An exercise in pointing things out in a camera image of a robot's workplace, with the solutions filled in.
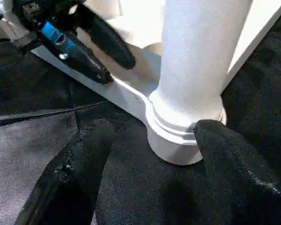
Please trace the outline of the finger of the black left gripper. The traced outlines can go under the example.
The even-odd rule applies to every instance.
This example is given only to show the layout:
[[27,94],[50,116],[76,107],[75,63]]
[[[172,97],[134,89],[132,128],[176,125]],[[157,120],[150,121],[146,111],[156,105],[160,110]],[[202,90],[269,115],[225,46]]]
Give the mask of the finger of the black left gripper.
[[110,72],[76,35],[44,25],[44,46],[68,68],[100,83],[113,82]]
[[85,5],[78,5],[77,20],[91,41],[121,67],[133,69],[136,59],[122,37],[100,16]]

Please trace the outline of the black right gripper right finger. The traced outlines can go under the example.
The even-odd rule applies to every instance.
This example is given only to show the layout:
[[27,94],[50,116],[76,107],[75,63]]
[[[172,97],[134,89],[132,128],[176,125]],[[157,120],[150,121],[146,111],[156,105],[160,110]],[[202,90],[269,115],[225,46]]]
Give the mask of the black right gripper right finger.
[[194,128],[221,225],[281,225],[281,181],[239,133],[219,121]]

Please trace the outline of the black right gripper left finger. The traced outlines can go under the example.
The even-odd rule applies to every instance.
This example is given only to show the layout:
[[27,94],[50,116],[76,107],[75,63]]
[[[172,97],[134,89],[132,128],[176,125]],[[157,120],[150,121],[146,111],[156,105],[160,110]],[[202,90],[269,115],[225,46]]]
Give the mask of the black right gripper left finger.
[[114,137],[113,125],[104,119],[78,129],[44,169],[15,224],[91,224]]

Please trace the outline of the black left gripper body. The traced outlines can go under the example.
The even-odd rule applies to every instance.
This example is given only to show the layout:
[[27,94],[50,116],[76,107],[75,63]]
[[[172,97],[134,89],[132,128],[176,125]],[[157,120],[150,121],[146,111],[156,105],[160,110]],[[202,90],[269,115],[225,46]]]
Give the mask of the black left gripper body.
[[13,41],[17,48],[84,48],[75,29],[83,0],[14,0],[11,12],[28,34]]

